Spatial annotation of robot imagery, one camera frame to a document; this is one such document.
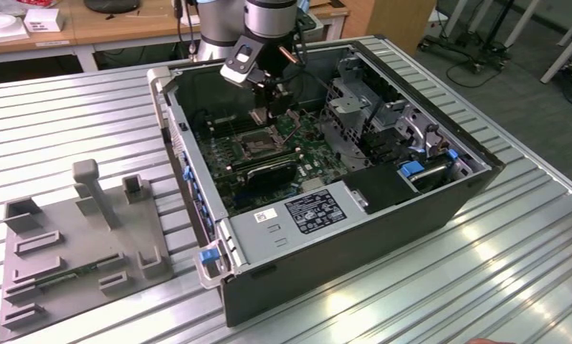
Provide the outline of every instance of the white box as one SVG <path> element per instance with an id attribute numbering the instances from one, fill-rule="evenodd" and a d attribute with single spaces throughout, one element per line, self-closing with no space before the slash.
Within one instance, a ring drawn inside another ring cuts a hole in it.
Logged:
<path id="1" fill-rule="evenodd" d="M 20 19 L 16 19 L 14 25 L 12 25 L 12 27 L 5 31 L 0 32 L 0 43 L 29 38 L 25 26 L 21 22 L 22 21 Z"/>
<path id="2" fill-rule="evenodd" d="M 448 17 L 438 13 L 436 9 L 433 9 L 428 18 L 424 35 L 438 38 L 438 36 L 441 35 L 441 25 L 442 27 L 448 25 Z"/>
<path id="3" fill-rule="evenodd" d="M 29 32 L 58 32 L 65 19 L 58 9 L 29 9 L 25 26 Z"/>

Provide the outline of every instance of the motherboard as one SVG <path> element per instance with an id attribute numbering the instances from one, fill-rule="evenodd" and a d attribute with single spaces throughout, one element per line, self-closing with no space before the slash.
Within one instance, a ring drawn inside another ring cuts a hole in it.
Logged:
<path id="1" fill-rule="evenodd" d="M 289 110 L 260 127 L 206 121 L 197 144 L 230 216 L 302 194 L 348 173 L 320 132 L 318 113 Z"/>

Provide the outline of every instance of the white label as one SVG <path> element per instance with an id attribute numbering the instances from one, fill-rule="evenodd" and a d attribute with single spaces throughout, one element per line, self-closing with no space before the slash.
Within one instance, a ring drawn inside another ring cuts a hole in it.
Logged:
<path id="1" fill-rule="evenodd" d="M 52 41 L 52 42 L 41 42 L 36 43 L 36 47 L 53 47 L 56 45 L 68 45 L 69 41 Z"/>
<path id="2" fill-rule="evenodd" d="M 273 217 L 277 217 L 276 210 L 273 208 L 266 209 L 265 211 L 261 211 L 254 214 L 254 219 L 257 223 L 261 223 L 262 221 L 266 221 L 272 219 Z"/>

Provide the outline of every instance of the wheel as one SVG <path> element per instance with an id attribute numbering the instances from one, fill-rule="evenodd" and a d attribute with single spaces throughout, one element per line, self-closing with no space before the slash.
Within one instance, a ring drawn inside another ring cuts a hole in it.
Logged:
<path id="1" fill-rule="evenodd" d="M 428 47 L 430 46 L 430 42 L 424 40 L 421 41 L 421 43 L 417 45 L 417 48 L 420 49 L 421 52 L 425 52 L 428 50 Z"/>
<path id="2" fill-rule="evenodd" d="M 481 66 L 478 63 L 473 64 L 473 74 L 478 74 L 484 69 L 484 66 Z"/>

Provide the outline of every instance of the green circuit board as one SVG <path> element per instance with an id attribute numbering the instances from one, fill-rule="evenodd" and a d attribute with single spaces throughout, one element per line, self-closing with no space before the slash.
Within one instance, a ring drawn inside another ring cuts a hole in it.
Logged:
<path id="1" fill-rule="evenodd" d="M 321 187 L 348 170 L 321 138 L 313 115 L 288 115 L 274 125 L 220 138 L 197 138 L 198 148 L 230 216 Z M 277 163 L 296 164 L 289 183 L 266 192 L 244 192 L 248 173 Z"/>

